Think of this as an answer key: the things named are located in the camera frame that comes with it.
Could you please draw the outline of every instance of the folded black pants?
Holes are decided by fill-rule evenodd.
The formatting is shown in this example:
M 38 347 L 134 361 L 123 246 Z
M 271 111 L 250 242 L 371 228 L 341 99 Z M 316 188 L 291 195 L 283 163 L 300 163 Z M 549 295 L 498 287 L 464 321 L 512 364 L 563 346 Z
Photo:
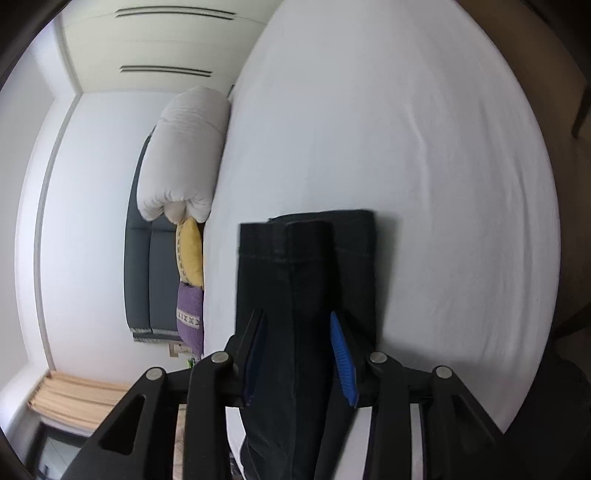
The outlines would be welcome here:
M 242 409 L 247 480 L 326 480 L 353 416 L 330 344 L 333 310 L 375 344 L 375 221 L 366 210 L 241 226 L 236 331 L 268 316 L 262 366 Z

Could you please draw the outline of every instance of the gray headboard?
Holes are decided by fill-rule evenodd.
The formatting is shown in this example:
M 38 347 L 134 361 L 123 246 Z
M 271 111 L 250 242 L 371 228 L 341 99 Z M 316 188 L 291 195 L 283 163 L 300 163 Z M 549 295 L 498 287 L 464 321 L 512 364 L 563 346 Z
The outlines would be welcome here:
M 136 192 L 146 139 L 135 169 L 125 225 L 124 288 L 127 324 L 134 340 L 180 341 L 176 306 L 178 276 L 176 227 L 165 216 L 146 222 L 139 214 Z

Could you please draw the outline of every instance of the clothing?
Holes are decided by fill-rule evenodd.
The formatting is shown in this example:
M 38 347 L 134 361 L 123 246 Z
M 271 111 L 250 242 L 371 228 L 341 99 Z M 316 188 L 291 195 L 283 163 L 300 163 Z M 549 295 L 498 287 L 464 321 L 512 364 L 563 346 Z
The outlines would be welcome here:
M 330 478 L 353 408 L 341 389 L 330 312 L 375 344 L 375 221 L 365 210 L 288 215 L 241 226 L 236 332 L 268 316 L 262 367 L 242 409 L 248 480 Z

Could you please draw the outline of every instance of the wooden floor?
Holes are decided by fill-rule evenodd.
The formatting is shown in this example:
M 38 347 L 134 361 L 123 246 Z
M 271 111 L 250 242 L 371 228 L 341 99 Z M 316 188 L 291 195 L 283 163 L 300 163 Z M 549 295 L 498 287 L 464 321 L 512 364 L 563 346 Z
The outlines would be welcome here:
M 560 40 L 520 0 L 457 0 L 515 73 L 548 149 L 560 211 L 561 258 L 554 325 L 591 301 L 591 118 L 579 138 L 570 130 L 585 87 Z M 557 343 L 591 379 L 591 329 Z

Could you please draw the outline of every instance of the mattress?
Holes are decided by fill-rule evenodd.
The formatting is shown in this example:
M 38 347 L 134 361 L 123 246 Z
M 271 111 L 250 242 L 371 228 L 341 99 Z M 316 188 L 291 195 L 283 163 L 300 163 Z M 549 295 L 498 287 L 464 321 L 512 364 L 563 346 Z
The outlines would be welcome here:
M 506 430 L 558 283 L 550 162 L 517 80 L 452 0 L 285 0 L 246 62 L 204 232 L 206 355 L 234 331 L 238 226 L 371 209 L 379 347 L 450 365 Z M 360 478 L 360 411 L 337 479 Z M 243 439 L 230 410 L 234 453 Z M 420 468 L 420 455 L 413 457 Z

